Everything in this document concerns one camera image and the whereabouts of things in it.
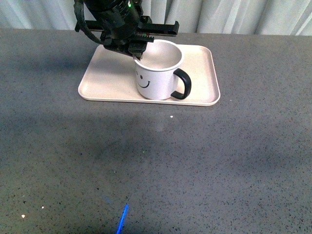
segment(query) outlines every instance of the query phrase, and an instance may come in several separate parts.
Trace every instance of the smiley face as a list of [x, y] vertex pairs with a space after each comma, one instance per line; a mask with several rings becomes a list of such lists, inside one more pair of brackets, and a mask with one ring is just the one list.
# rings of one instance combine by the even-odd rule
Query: smiley face
[[147, 88], [147, 87], [150, 85], [150, 83], [151, 83], [151, 82], [148, 80], [148, 81], [147, 81], [147, 85], [145, 85], [145, 86], [140, 85], [139, 82], [138, 82], [137, 84], [138, 84], [141, 88], [145, 89], [145, 88]]

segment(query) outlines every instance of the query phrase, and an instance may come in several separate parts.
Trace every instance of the mug rim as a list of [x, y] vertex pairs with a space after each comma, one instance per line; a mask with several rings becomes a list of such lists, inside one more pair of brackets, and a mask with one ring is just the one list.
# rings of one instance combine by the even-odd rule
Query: mug rim
[[184, 61], [184, 54], [183, 54], [182, 50], [178, 47], [177, 44], [175, 44], [175, 43], [173, 43], [173, 42], [171, 42], [169, 40], [162, 40], [162, 39], [155, 39], [154, 42], [165, 42], [165, 43], [174, 45], [180, 51], [181, 59], [180, 59], [180, 61], [177, 64], [175, 64], [174, 66], [171, 66], [171, 67], [167, 67], [167, 68], [151, 68], [151, 67], [147, 67], [147, 66], [141, 64], [140, 61], [137, 59], [137, 57], [133, 55], [133, 60], [141, 68], [144, 68], [144, 69], [146, 69], [148, 71], [152, 71], [152, 72], [165, 72], [165, 71], [170, 71], [170, 70], [173, 70], [173, 69], [177, 68]]

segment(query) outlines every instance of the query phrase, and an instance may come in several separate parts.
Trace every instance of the robotic arm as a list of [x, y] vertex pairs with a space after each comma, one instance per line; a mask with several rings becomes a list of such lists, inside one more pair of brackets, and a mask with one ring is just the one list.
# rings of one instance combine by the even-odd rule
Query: robotic arm
[[[142, 57], [150, 35], [176, 36], [179, 23], [174, 25], [153, 24], [149, 16], [143, 15], [142, 0], [75, 0], [77, 18], [75, 31], [85, 35], [108, 50], [128, 56]], [[84, 4], [96, 21], [84, 19]], [[102, 32], [98, 39], [92, 31]]]

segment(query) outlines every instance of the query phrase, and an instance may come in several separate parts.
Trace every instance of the white curtain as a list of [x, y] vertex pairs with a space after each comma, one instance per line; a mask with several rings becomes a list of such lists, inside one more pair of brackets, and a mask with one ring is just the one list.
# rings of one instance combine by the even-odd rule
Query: white curtain
[[[73, 30], [73, 4], [0, 0], [0, 28]], [[177, 20], [179, 32], [312, 35], [312, 0], [143, 0], [142, 8], [153, 23]]]

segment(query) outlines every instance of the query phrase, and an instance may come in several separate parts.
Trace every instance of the table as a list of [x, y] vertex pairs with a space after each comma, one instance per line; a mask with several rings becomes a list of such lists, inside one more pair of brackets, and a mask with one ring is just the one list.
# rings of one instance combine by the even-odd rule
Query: table
[[1, 233], [115, 233], [126, 203], [123, 233], [312, 232], [312, 37], [166, 39], [211, 50], [217, 104], [86, 101], [97, 44], [0, 29]]

